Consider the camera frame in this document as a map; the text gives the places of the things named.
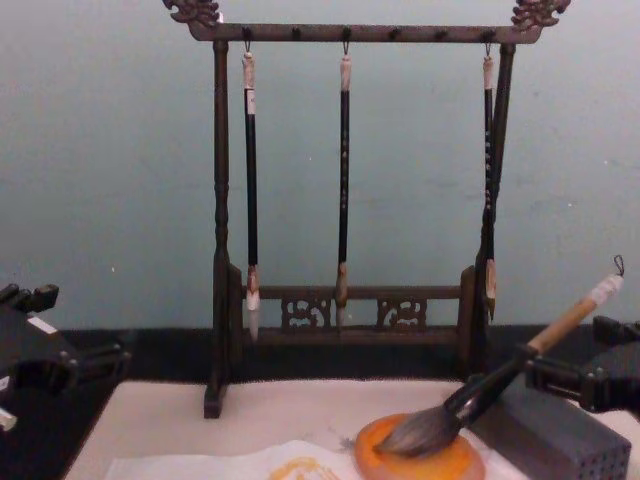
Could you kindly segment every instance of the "brush rack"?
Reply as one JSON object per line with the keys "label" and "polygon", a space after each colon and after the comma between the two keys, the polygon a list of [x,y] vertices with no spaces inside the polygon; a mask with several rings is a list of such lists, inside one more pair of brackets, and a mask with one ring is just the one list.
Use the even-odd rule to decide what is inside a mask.
{"label": "brush rack", "polygon": [[[570,0],[517,0],[508,26],[317,25],[221,23],[212,0],[163,0],[171,17],[186,24],[193,38],[211,42],[214,52],[214,191],[216,248],[213,260],[213,361],[204,415],[220,416],[227,385],[236,379],[243,351],[254,346],[243,326],[246,286],[227,249],[229,193],[229,114],[227,55],[230,42],[465,43],[500,45],[500,65],[492,126],[495,197],[504,155],[511,72],[517,45],[534,44],[558,22]],[[375,300],[373,325],[337,327],[331,318],[334,286],[261,286],[262,299],[281,301],[280,328],[261,328],[257,345],[446,345],[455,348],[460,378],[485,369],[488,306],[484,235],[475,263],[449,286],[350,285],[349,300]],[[426,311],[434,300],[458,302],[457,324],[430,326]],[[308,325],[297,326],[296,321]]]}

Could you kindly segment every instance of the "white table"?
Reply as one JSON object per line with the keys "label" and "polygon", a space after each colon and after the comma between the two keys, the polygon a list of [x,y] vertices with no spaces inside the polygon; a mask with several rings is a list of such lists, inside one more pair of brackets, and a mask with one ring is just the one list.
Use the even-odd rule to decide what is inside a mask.
{"label": "white table", "polygon": [[[125,382],[66,480],[102,480],[115,458],[241,455],[296,439],[336,450],[369,421],[437,405],[459,385],[400,380],[231,385],[222,416],[205,420],[204,386]],[[597,418],[633,443],[628,478],[640,480],[638,423],[624,412]]]}

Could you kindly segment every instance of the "bamboo brush handle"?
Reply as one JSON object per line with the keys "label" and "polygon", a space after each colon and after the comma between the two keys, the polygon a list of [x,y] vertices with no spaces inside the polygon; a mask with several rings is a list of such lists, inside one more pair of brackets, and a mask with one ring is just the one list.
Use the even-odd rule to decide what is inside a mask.
{"label": "bamboo brush handle", "polygon": [[580,325],[587,315],[617,293],[622,288],[622,284],[621,275],[609,275],[589,295],[534,337],[528,345],[540,354],[547,352]]}

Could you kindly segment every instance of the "light blue wall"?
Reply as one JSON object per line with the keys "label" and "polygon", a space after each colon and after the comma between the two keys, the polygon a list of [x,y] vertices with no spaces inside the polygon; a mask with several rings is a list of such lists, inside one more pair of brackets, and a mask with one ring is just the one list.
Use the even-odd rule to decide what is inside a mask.
{"label": "light blue wall", "polygon": [[[226,21],[426,24],[507,24],[512,7],[222,4]],[[626,290],[604,311],[640,317],[639,24],[635,0],[575,0],[518,50],[497,224],[499,324],[552,320],[616,253]],[[341,48],[252,49],[265,283],[335,280]],[[456,283],[479,242],[483,47],[351,53],[350,280]],[[229,56],[229,240],[244,272],[241,54],[234,45]],[[59,284],[45,318],[61,328],[210,324],[212,65],[210,45],[160,0],[3,6],[0,283]],[[454,310],[434,308],[434,321],[453,322]]]}

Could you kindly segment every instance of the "carved dragon finial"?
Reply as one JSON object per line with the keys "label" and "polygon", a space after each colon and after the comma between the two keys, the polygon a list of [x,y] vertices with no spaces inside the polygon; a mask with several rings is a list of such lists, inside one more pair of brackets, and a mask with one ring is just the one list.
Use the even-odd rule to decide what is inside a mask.
{"label": "carved dragon finial", "polygon": [[220,18],[218,3],[213,0],[162,0],[165,7],[178,11],[171,14],[176,22],[186,23],[189,28],[208,29],[216,26]]}
{"label": "carved dragon finial", "polygon": [[551,27],[560,20],[554,13],[564,13],[571,0],[516,0],[518,6],[513,9],[511,18],[515,27],[525,32],[535,27]]}

